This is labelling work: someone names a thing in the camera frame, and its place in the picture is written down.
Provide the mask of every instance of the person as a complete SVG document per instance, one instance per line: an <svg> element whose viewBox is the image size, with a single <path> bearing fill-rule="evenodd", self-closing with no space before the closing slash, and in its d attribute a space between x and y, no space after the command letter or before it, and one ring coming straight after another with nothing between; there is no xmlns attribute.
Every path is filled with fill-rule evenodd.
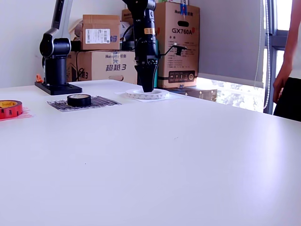
<svg viewBox="0 0 301 226"><path fill-rule="evenodd" d="M301 0L293 0L283 64L273 86L274 115L301 121Z"/></svg>

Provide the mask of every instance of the black pants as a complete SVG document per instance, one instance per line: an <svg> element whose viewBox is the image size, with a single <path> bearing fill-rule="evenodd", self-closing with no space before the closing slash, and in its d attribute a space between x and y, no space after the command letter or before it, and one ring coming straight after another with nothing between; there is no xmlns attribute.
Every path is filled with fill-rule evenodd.
<svg viewBox="0 0 301 226"><path fill-rule="evenodd" d="M301 121L301 79L287 80L274 115Z"/></svg>

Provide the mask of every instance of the red tape roll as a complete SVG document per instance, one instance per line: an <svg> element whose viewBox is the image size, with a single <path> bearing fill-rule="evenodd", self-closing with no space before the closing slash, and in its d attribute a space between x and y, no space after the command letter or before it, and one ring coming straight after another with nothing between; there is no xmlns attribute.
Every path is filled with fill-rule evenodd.
<svg viewBox="0 0 301 226"><path fill-rule="evenodd" d="M15 118L22 113L22 102L17 100L0 100L0 119Z"/></svg>

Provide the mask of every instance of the white shirt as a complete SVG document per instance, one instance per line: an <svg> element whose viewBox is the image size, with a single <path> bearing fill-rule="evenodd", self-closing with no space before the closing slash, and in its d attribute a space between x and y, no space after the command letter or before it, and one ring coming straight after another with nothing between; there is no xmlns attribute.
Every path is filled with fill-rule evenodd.
<svg viewBox="0 0 301 226"><path fill-rule="evenodd" d="M301 24L299 27L297 50L293 58L293 70L291 72L290 77L301 79Z"/></svg>

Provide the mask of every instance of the double-sided tape roll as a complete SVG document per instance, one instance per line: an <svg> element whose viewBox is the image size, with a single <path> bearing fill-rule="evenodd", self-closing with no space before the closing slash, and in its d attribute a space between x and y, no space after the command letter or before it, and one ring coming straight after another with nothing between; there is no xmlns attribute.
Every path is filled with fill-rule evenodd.
<svg viewBox="0 0 301 226"><path fill-rule="evenodd" d="M92 98L87 94L75 94L67 97L67 104L72 107L86 107L90 106Z"/></svg>
<svg viewBox="0 0 301 226"><path fill-rule="evenodd" d="M169 92L161 89L154 89L151 93L144 93L142 89L131 89L126 92L128 98L140 100L159 100L169 97Z"/></svg>
<svg viewBox="0 0 301 226"><path fill-rule="evenodd" d="M22 102L17 100L0 100L0 119L15 118L23 113Z"/></svg>

